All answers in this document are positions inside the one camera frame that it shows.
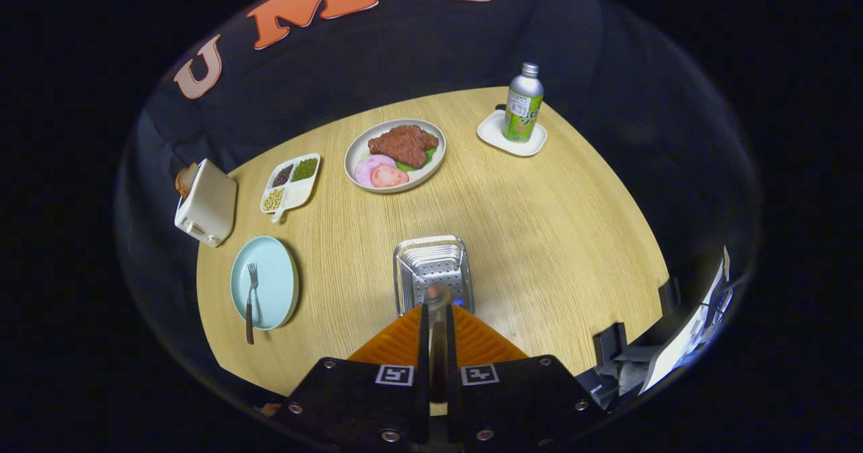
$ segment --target steak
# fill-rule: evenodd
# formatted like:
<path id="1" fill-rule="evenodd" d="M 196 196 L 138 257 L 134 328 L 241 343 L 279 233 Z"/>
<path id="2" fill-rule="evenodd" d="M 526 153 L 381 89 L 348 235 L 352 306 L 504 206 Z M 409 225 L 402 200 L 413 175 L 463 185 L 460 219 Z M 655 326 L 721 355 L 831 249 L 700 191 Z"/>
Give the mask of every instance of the steak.
<path id="1" fill-rule="evenodd" d="M 410 134 L 410 136 L 414 136 L 416 138 L 419 138 L 423 142 L 423 150 L 431 150 L 432 148 L 438 147 L 438 139 L 435 138 L 434 135 L 426 133 L 425 131 L 419 129 L 419 126 L 416 124 L 397 125 L 397 127 L 394 127 L 391 130 L 389 130 L 388 133 Z"/>
<path id="2" fill-rule="evenodd" d="M 392 130 L 369 140 L 369 151 L 373 155 L 387 155 L 389 158 L 413 168 L 425 165 L 425 142 L 409 133 L 393 133 Z"/>

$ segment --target white plate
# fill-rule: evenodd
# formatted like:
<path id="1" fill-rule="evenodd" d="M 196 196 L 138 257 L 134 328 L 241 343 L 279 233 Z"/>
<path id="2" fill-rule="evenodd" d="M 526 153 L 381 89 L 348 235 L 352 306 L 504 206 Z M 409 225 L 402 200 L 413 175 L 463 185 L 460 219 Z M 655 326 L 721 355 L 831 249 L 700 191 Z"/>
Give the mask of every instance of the white plate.
<path id="1" fill-rule="evenodd" d="M 367 187 L 366 185 L 357 182 L 357 179 L 354 178 L 354 170 L 357 170 L 357 165 L 360 161 L 371 154 L 369 151 L 369 140 L 381 136 L 383 133 L 397 127 L 397 125 L 412 124 L 418 125 L 419 129 L 438 138 L 438 151 L 435 151 L 434 155 L 431 156 L 431 161 L 419 170 L 408 171 L 407 176 L 410 177 L 410 180 L 407 183 L 402 183 L 402 185 L 378 189 L 376 187 Z M 348 175 L 348 179 L 351 179 L 351 182 L 356 183 L 359 187 L 366 189 L 367 191 L 375 193 L 401 192 L 406 191 L 407 189 L 412 189 L 420 183 L 423 183 L 423 181 L 428 179 L 428 177 L 431 177 L 432 173 L 435 173 L 438 167 L 440 167 L 440 162 L 444 159 L 445 153 L 446 138 L 440 131 L 440 128 L 436 127 L 434 124 L 431 124 L 428 121 L 422 121 L 422 119 L 393 119 L 392 121 L 374 125 L 370 130 L 365 131 L 365 133 L 361 134 L 353 143 L 351 143 L 351 146 L 348 147 L 348 151 L 345 152 L 345 173 Z"/>
<path id="2" fill-rule="evenodd" d="M 531 139 L 524 143 L 510 142 L 503 136 L 503 115 L 504 112 L 500 109 L 488 115 L 485 121 L 481 122 L 477 127 L 477 135 L 481 140 L 502 149 L 505 152 L 519 155 L 520 157 L 530 157 L 536 155 L 545 145 L 545 139 L 548 138 L 548 131 L 542 124 L 536 123 L 531 133 Z"/>
<path id="3" fill-rule="evenodd" d="M 297 164 L 308 158 L 317 158 L 318 165 L 315 167 L 315 173 L 308 179 L 302 179 L 297 182 L 292 182 L 291 177 L 293 177 L 294 171 L 297 170 Z M 278 187 L 274 187 L 275 189 L 284 188 L 285 192 L 281 196 L 281 206 L 284 208 L 294 208 L 300 207 L 300 205 L 305 204 L 305 201 L 308 201 L 309 195 L 311 195 L 311 189 L 315 186 L 315 180 L 318 179 L 318 171 L 321 168 L 321 156 L 318 153 L 309 153 L 308 155 L 303 155 L 297 158 L 291 158 L 285 163 L 280 164 L 278 167 L 275 167 L 270 174 L 269 179 L 267 179 L 267 186 L 264 187 L 264 193 L 261 195 L 261 211 L 265 214 L 271 214 L 275 212 L 275 208 L 273 210 L 264 210 L 264 202 L 267 201 L 267 195 L 272 191 L 270 186 L 272 185 L 272 180 L 275 180 L 275 176 L 281 171 L 282 168 L 287 167 L 287 165 L 293 165 L 293 169 L 291 169 L 291 174 L 287 176 L 287 183 L 283 183 Z"/>

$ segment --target wire basket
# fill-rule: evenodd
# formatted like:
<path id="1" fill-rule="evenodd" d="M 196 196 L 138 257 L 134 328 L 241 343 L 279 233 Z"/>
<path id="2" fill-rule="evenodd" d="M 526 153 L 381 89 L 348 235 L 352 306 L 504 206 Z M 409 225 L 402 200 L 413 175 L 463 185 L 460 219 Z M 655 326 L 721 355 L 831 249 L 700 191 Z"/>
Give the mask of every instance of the wire basket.
<path id="1" fill-rule="evenodd" d="M 392 253 L 395 309 L 404 315 L 423 302 L 432 284 L 452 290 L 453 305 L 474 312 L 474 291 L 468 248 L 455 235 L 438 235 L 403 241 Z"/>

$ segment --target round table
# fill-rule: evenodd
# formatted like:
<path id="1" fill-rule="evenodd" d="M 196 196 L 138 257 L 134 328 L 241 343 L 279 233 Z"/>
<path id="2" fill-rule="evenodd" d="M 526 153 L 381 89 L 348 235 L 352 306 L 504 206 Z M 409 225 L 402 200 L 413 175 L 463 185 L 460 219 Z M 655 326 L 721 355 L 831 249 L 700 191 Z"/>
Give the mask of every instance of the round table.
<path id="1" fill-rule="evenodd" d="M 595 366 L 593 334 L 624 322 L 637 337 L 659 320 L 657 288 L 669 274 L 626 187 L 547 104 L 539 123 L 548 140 L 535 156 L 487 145 L 477 125 L 503 102 L 503 87 L 404 100 L 318 127 L 231 171 L 233 232 L 220 247 L 198 250 L 198 307 L 218 363 L 289 395 L 319 358 L 348 357 L 396 318 L 392 251 L 434 235 L 465 242 L 475 315 L 528 355 L 555 355 L 570 373 Z M 443 163 L 409 191 L 364 191 L 345 175 L 345 151 L 372 125 L 398 118 L 441 128 Z M 259 208 L 271 171 L 310 152 L 322 159 L 311 198 L 272 224 Z M 300 298 L 287 324 L 256 330 L 247 345 L 229 278 L 238 251 L 258 235 L 289 248 Z"/>

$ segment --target green label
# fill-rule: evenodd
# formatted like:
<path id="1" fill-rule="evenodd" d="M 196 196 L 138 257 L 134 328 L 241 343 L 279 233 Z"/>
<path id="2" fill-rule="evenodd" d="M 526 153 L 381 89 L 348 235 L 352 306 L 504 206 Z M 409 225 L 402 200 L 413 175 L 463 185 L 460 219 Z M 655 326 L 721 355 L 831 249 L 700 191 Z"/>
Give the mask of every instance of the green label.
<path id="1" fill-rule="evenodd" d="M 510 142 L 524 143 L 530 140 L 541 104 L 542 96 L 522 96 L 509 90 L 503 116 L 503 136 Z"/>

